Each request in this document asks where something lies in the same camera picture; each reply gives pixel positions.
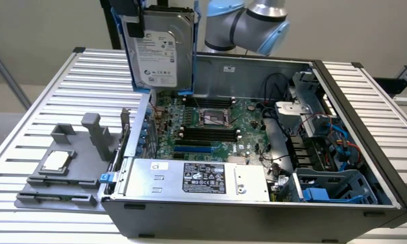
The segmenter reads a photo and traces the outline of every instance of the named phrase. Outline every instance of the slotted aluminum surface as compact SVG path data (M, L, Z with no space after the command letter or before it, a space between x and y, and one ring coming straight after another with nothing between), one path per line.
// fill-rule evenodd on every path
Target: slotted aluminum surface
M407 115L365 69L350 63L325 62L325 65L407 184Z
M349 64L334 63L333 65L343 68L335 70L355 71ZM351 80L343 81L347 85L353 82ZM369 87L358 77L354 82ZM119 234L108 215L20 209L14 206L16 193L23 189L26 178L34 172L52 143L48 134L54 124L66 121L79 125L86 112L99 112L104 116L102 124L108 125L112 132L119 132L120 109L126 106L135 111L139 103L138 97L139 94L132 93L127 58L123 51L87 49L83 54L71 56L0 147L0 243L142 243L142 240L128 240ZM362 109L362 103L359 103L357 109L390 111L384 102L373 103L378 107L370 106ZM378 132L382 132L382 128L388 128L375 124L375 117L365 119L367 120L365 123L369 123L373 128L377 127ZM402 122L390 120L388 123L392 125L390 128L405 129L401 126ZM76 126L76 130L84 130L84 128ZM402 173L407 173L407 159L393 160L393 163L400 164ZM154 243L195 242L156 240ZM350 243L407 243L407 224L396 229L375 229Z

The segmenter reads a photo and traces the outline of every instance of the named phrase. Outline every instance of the blue latch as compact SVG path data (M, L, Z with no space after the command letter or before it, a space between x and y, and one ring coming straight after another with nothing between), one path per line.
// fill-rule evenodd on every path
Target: blue latch
M346 139L349 139L349 132L346 132L339 126L331 125L331 123L327 123L326 126L339 131L345 135Z
M363 199L363 196L361 195L350 199L330 199L325 188L307 188L303 190L303 197L307 202L326 203L359 203Z
M112 184L115 182L114 178L115 178L115 174L114 173L102 174L100 183Z

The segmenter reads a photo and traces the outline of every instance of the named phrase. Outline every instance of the black cable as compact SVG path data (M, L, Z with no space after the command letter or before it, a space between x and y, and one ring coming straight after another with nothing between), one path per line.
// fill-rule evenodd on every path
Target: black cable
M287 78L287 76L286 76L283 73L273 73L273 74L270 74L270 75L266 77L266 79L265 79L265 102L267 101L267 84L269 84L269 80L270 80L270 78L271 78L274 75L281 75L281 76L287 80L287 83L289 83L289 85L290 85L290 79ZM283 96L283 93L282 93L282 91L281 91L281 89L279 89L278 86L277 86L277 89L278 89L278 92L279 92L281 97L285 97L285 96Z
M286 129L283 128L283 126L282 126L282 124L281 124L277 110L275 110L273 107L265 107L265 108L263 108L263 111L262 111L262 118L263 118L263 119L266 118L266 117L265 117L265 114L266 114L265 111L266 111L266 109L270 109L270 110L274 112L274 115L271 115L271 112L269 112L270 118L273 118L273 119L277 121L278 126L279 126L279 128L281 128L281 130L282 130L285 136L286 136L286 137L289 138L289 140L290 140L290 134L289 134L289 132L286 131Z
M337 150L338 144L337 144L337 142L333 141L333 140L331 140L330 138L327 138L326 136L322 136L322 138L323 138L326 141L329 141L329 142L331 143L331 145L334 146L335 151L337 151L337 153L338 153L338 150ZM337 163L334 162L334 158L331 157L331 151L330 151L329 147L330 147L330 145L326 147L326 154L329 155L329 156L327 156L329 161L331 160L331 162L330 162L331 170L333 170L334 172L337 172L337 171L338 171L338 167L337 167Z
M290 157L290 155L287 154L287 155L283 155L283 156L281 156L279 158L275 158L275 159L269 159L269 158L266 158L265 157L265 152L263 151L261 151L261 155L259 155L265 160L269 160L269 161L275 161L275 160L279 160L279 159L282 159L282 158L285 158L285 157Z

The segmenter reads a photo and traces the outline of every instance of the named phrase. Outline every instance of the hard drive label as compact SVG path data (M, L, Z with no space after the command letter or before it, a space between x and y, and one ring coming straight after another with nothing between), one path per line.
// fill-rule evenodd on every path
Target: hard drive label
M172 35L147 30L144 38L136 38L136 55L142 80L152 86L175 87L178 60Z
M225 165L185 163L183 191L226 194Z

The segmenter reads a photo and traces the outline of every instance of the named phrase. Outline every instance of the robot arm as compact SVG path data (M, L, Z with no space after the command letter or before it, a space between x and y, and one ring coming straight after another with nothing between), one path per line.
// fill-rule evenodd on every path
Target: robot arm
M290 29L286 0L213 0L209 5L205 52L233 52L239 46L269 56Z

